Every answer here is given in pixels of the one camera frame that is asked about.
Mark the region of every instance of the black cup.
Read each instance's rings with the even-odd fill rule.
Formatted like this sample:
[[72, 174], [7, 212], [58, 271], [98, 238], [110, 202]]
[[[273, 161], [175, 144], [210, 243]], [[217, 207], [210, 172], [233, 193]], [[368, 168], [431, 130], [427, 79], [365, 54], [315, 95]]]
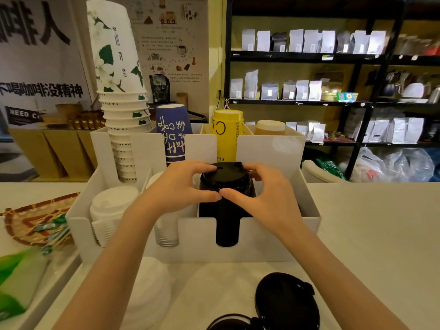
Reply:
[[[251, 196], [251, 178], [241, 162], [214, 163], [217, 170], [207, 172], [200, 177], [200, 189], [219, 191], [223, 188], [234, 189]], [[214, 203], [200, 203], [199, 217], [216, 218], [216, 243], [219, 246], [231, 247], [238, 243], [240, 219], [251, 216], [239, 205], [222, 198]]]

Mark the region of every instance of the person's right hand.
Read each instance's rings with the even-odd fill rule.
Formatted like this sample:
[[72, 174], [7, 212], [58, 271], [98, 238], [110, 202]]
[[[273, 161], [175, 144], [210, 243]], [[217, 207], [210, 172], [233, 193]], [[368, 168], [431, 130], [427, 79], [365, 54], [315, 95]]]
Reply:
[[256, 181], [263, 181], [263, 192], [251, 198], [233, 189], [221, 189], [223, 197], [245, 209], [278, 239], [305, 227], [294, 190], [282, 172], [260, 163], [244, 167]]

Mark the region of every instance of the person's left hand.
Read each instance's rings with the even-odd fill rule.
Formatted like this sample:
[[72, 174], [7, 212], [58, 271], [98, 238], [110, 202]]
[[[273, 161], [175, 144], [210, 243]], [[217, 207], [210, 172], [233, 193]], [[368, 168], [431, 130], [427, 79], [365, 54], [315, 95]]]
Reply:
[[217, 167], [199, 161], [174, 162], [139, 197], [148, 201], [158, 215], [172, 213], [200, 202], [216, 202], [222, 197], [218, 192], [198, 190], [193, 187], [192, 176], [211, 172]]

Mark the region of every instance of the shelving unit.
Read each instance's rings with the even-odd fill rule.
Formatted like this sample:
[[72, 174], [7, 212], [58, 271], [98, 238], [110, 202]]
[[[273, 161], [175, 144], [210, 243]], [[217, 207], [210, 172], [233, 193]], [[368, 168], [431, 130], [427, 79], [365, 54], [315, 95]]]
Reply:
[[[440, 56], [411, 56], [393, 55], [397, 38], [405, 20], [440, 20], [440, 0], [228, 0], [226, 9], [225, 36], [225, 82], [224, 97], [229, 99], [231, 80], [231, 64], [233, 62], [283, 62], [283, 63], [322, 63], [322, 64], [354, 64], [352, 77], [349, 82], [349, 92], [354, 92], [363, 65], [378, 65], [377, 80], [373, 86], [370, 100], [367, 102], [309, 102], [282, 100], [251, 100], [229, 99], [229, 106], [239, 104], [261, 105], [302, 105], [311, 106], [341, 106], [338, 131], [344, 130], [351, 108], [365, 108], [365, 115], [356, 140], [326, 140], [323, 143], [306, 142], [306, 145], [331, 146], [331, 154], [336, 153], [339, 146], [353, 147], [345, 177], [349, 179], [353, 172], [359, 150], [363, 146], [379, 147], [440, 147], [440, 143], [419, 142], [417, 144], [362, 143], [368, 121], [375, 107], [432, 107], [439, 108], [440, 103], [399, 103], [379, 102], [378, 96], [385, 82], [389, 66], [440, 66]], [[319, 18], [356, 18], [366, 19], [367, 34], [370, 34], [374, 22], [378, 19], [393, 20], [391, 36], [382, 55], [355, 55], [321, 53], [288, 53], [288, 52], [259, 52], [231, 50], [232, 17], [233, 16], [269, 16], [269, 17], [319, 17]]]

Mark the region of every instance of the coffee cup illustration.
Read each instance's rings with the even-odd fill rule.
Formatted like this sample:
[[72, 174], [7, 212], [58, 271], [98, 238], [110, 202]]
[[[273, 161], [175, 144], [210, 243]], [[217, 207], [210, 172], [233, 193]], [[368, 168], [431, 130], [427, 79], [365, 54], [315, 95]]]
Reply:
[[177, 53], [181, 56], [181, 57], [185, 57], [187, 54], [187, 47], [184, 45], [179, 45], [177, 47]]

